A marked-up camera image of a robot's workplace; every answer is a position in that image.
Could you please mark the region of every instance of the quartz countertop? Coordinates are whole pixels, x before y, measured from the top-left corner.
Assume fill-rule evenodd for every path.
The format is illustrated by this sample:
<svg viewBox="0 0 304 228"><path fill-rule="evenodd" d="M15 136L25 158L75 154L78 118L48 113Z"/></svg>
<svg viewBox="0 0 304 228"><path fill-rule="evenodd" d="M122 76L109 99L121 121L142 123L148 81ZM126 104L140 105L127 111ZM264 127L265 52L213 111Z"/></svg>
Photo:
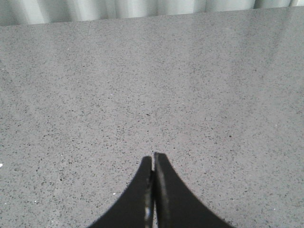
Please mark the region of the quartz countertop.
<svg viewBox="0 0 304 228"><path fill-rule="evenodd" d="M304 7L0 27L0 227L84 228L167 154L237 228L304 227Z"/></svg>

